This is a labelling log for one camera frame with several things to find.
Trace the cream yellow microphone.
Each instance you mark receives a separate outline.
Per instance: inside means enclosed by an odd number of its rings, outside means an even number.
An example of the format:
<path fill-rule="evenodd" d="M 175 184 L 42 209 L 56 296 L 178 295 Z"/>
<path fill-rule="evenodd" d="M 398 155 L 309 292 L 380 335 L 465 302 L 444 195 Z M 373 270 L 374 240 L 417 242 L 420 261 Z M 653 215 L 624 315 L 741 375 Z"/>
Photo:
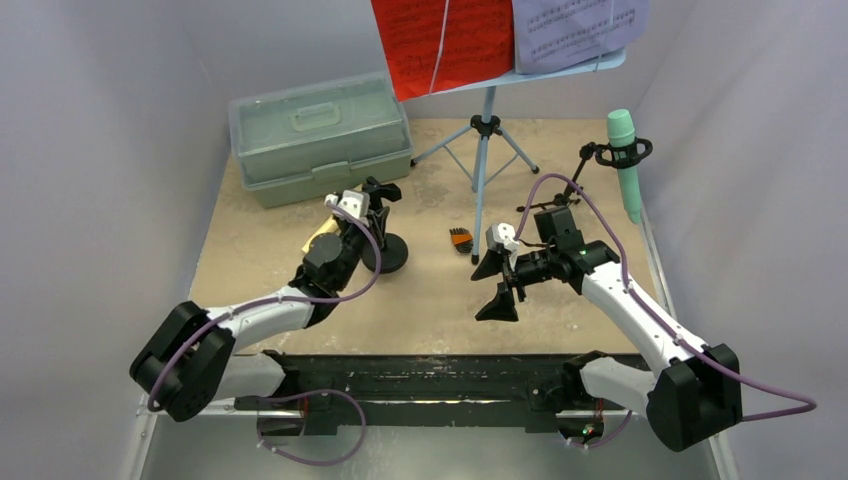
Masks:
<path fill-rule="evenodd" d="M 312 247 L 313 242 L 321 235 L 331 234 L 337 235 L 340 231 L 340 227 L 338 224 L 337 217 L 334 214 L 330 214 L 328 218 L 310 235 L 310 237 L 303 244 L 301 251 L 303 254 L 307 254 Z"/>

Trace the black round-base microphone stand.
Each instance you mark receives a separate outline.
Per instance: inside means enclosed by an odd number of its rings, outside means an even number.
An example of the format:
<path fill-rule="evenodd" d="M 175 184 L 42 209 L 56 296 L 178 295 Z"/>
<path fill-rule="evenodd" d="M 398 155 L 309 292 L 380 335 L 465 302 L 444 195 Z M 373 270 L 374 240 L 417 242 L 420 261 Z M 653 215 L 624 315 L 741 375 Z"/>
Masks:
<path fill-rule="evenodd" d="M 403 198 L 402 191 L 395 183 L 381 183 L 375 177 L 369 176 L 362 185 L 362 192 L 370 197 L 369 210 L 387 206 L 385 201 L 395 203 Z M 377 267 L 376 254 L 364 252 L 361 260 L 365 267 L 379 274 L 390 274 L 400 270 L 407 262 L 409 250 L 406 242 L 397 234 L 388 231 L 384 249 L 379 249 L 381 266 Z"/>

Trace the black tripod microphone stand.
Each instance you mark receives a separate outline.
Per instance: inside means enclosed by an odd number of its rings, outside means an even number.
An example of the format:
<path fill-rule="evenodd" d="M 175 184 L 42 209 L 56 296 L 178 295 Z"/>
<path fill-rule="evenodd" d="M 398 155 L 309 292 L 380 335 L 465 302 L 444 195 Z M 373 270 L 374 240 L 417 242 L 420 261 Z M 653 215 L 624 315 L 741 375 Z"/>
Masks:
<path fill-rule="evenodd" d="M 637 138 L 638 142 L 638 154 L 632 157 L 633 163 L 636 167 L 648 156 L 653 153 L 653 144 L 650 140 L 644 138 Z M 613 168 L 617 171 L 617 168 L 627 168 L 627 165 L 621 163 L 617 164 L 613 160 L 612 156 L 613 148 L 607 144 L 597 144 L 595 142 L 589 142 L 582 146 L 579 150 L 579 164 L 574 171 L 574 175 L 572 179 L 577 181 L 579 179 L 580 174 L 584 170 L 586 164 L 593 160 L 598 165 L 602 167 Z"/>

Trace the mint green microphone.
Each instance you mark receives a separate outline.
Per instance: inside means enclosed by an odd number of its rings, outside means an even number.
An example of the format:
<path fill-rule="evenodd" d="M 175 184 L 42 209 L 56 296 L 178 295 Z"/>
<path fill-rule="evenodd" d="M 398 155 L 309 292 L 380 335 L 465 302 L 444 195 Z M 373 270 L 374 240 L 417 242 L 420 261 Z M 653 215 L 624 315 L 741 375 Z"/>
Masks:
<path fill-rule="evenodd" d="M 642 220 L 642 198 L 637 167 L 632 157 L 638 154 L 638 142 L 631 113 L 627 109 L 611 111 L 606 118 L 608 143 L 613 160 L 627 168 L 617 168 L 622 204 L 633 224 Z"/>

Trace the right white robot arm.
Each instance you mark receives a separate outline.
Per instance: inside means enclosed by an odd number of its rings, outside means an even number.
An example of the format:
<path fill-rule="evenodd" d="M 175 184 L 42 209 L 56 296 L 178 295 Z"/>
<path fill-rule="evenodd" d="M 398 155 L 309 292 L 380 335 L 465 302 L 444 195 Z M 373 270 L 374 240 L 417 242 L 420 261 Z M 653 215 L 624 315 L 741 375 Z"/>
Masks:
<path fill-rule="evenodd" d="M 646 417 L 656 437 L 674 452 L 741 422 L 741 386 L 733 378 L 739 360 L 732 349 L 708 345 L 646 297 L 624 271 L 620 255 L 601 240 L 584 240 L 568 208 L 541 211 L 534 221 L 546 241 L 525 254 L 518 251 L 512 225 L 487 229 L 487 250 L 472 278 L 502 279 L 476 320 L 515 322 L 516 305 L 527 287 L 561 281 L 611 319 L 647 364 L 640 370 L 598 351 L 566 362 L 559 389 L 569 404 L 616 403 Z"/>

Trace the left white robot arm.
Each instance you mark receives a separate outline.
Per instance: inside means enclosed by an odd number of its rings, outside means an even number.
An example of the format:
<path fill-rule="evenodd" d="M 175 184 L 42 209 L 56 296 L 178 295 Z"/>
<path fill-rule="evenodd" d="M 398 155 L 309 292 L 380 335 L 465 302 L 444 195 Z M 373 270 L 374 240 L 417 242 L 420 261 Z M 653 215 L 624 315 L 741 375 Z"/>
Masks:
<path fill-rule="evenodd" d="M 130 378 L 147 395 L 151 412 L 183 422 L 221 398 L 260 396 L 284 409 L 297 399 L 298 382 L 266 354 L 235 359 L 239 350 L 280 333 L 310 328 L 340 303 L 364 295 L 370 285 L 343 291 L 366 248 L 380 252 L 370 218 L 370 198 L 345 190 L 325 204 L 340 230 L 316 236 L 295 276 L 265 296 L 205 309 L 176 305 L 132 361 Z"/>

